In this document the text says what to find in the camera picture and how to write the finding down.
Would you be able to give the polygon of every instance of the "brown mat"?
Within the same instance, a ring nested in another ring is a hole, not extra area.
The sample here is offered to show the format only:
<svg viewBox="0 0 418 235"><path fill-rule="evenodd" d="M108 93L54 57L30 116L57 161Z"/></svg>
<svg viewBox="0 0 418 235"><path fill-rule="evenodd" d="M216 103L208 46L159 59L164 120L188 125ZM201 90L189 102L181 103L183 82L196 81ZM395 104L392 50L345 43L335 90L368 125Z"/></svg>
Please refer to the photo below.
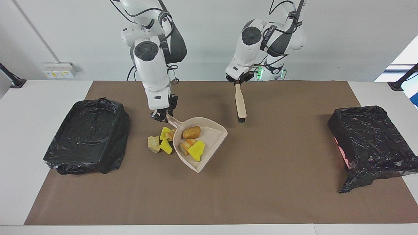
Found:
<svg viewBox="0 0 418 235"><path fill-rule="evenodd" d="M126 156L108 174L51 170L26 225L417 223L402 178L376 180L347 194L347 173L328 129L334 109L359 106L347 82L272 81L242 86L248 117L237 122L228 82L180 82L175 116L210 118L229 135L200 174L175 153L153 154L140 82L94 82L86 99L124 104L131 118Z"/></svg>

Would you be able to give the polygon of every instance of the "garbage bag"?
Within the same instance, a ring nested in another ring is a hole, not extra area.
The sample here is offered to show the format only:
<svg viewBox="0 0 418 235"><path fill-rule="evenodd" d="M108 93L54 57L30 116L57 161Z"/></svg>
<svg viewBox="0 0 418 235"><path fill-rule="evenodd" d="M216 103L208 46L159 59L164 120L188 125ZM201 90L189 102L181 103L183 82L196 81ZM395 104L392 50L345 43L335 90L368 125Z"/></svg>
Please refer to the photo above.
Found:
<svg viewBox="0 0 418 235"><path fill-rule="evenodd" d="M101 98L74 104L43 160L61 175L108 173L125 156L129 115L121 103Z"/></svg>
<svg viewBox="0 0 418 235"><path fill-rule="evenodd" d="M337 109L328 121L348 178L339 193L418 171L418 158L379 106Z"/></svg>

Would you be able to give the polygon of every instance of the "green light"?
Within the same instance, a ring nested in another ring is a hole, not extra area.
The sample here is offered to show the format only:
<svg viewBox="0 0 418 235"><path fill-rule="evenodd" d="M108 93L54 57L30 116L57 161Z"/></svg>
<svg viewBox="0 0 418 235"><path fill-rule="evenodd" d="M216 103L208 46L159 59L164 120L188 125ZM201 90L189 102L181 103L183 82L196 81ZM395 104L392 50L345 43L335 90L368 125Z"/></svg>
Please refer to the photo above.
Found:
<svg viewBox="0 0 418 235"><path fill-rule="evenodd" d="M263 71L264 71L264 69L263 69L263 67L257 67L257 70L258 70L258 74L257 74L257 80L261 80L262 79L262 77L263 77Z"/></svg>

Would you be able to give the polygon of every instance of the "table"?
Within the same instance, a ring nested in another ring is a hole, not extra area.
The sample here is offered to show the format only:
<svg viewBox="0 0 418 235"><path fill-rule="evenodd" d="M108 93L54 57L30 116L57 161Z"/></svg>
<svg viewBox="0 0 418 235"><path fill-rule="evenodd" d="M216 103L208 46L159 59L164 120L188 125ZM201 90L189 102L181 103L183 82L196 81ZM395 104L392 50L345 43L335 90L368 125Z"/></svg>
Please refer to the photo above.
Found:
<svg viewBox="0 0 418 235"><path fill-rule="evenodd" d="M124 230L128 234L147 232L154 234L240 233L240 234L392 234L412 233L418 228L412 225L182 225L182 226L20 226L26 219L49 168L29 156L43 156L52 137L71 106L84 99L91 82L85 81L28 81L22 89L10 90L0 100L0 233L25 234L36 230L105 232L114 234ZM379 105L389 114L398 130L414 152L418 152L418 111L401 92L393 92L385 83L350 82L360 104ZM403 177L415 200L418 200L418 175Z"/></svg>

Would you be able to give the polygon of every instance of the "beige dustpan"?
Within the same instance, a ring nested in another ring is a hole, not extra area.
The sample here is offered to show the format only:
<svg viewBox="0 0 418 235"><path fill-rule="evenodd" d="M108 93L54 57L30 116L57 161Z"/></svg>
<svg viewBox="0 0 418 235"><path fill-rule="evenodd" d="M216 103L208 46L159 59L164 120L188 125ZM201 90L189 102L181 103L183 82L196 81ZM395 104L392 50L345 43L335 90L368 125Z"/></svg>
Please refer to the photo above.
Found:
<svg viewBox="0 0 418 235"><path fill-rule="evenodd" d="M228 135L225 127L219 125L218 123L203 117L194 117L190 118L185 122L180 122L177 119L167 115L168 123L177 128L177 131L173 137L173 145L176 150L178 157L190 168L199 173L221 143L224 141L225 137ZM200 137L197 140L201 140L205 143L205 150L201 157L200 162L196 162L190 155L185 156L181 151L179 145L185 140L182 137L182 133L185 129L199 126L201 129Z"/></svg>

